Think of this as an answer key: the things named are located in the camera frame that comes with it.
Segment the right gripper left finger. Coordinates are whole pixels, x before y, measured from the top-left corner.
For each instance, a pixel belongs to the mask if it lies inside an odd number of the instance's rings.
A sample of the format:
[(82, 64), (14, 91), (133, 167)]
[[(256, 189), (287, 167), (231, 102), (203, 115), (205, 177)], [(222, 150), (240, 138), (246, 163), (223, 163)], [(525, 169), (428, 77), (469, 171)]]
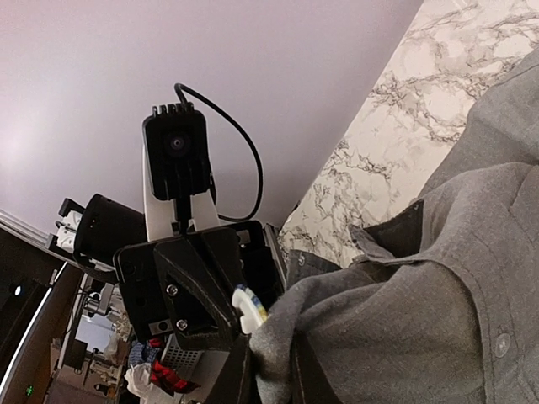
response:
[(237, 338), (205, 404), (260, 403), (249, 340), (245, 334)]

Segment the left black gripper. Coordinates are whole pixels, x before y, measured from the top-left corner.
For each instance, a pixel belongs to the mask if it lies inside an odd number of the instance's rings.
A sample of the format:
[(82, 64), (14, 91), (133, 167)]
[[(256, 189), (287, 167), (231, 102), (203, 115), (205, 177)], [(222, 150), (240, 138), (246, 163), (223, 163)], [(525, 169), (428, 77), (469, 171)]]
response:
[(137, 338), (174, 333), (185, 350), (229, 351), (239, 334), (232, 294), (244, 284), (270, 308), (280, 270), (257, 221), (120, 249), (120, 292)]

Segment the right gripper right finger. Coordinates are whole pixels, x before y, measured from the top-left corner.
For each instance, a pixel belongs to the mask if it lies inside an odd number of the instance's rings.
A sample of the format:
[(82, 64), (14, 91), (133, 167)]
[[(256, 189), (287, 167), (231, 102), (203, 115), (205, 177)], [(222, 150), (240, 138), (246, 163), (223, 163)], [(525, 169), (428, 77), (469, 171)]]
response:
[(291, 346), (293, 404), (341, 404), (328, 382), (306, 336), (295, 336)]

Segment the grey button shirt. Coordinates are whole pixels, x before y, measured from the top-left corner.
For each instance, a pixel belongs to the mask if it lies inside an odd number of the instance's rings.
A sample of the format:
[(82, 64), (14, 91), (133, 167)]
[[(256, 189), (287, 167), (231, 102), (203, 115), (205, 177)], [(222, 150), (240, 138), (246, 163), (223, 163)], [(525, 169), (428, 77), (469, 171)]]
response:
[(291, 403), (295, 336), (342, 403), (537, 402), (538, 54), (472, 106), (407, 209), (350, 236), (347, 268), (290, 252), (250, 340), (263, 403)]

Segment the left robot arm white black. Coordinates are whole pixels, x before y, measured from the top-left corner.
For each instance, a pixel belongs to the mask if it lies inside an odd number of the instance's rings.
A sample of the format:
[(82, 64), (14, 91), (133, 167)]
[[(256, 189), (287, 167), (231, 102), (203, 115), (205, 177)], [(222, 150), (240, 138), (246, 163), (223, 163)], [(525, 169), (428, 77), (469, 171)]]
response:
[(235, 289), (249, 287), (265, 309), (283, 292), (257, 221), (150, 242), (141, 212), (100, 194), (85, 207), (65, 199), (59, 214), (73, 220), (51, 250), (67, 250), (86, 274), (119, 286), (139, 341), (173, 334), (185, 350), (228, 351), (242, 334)]

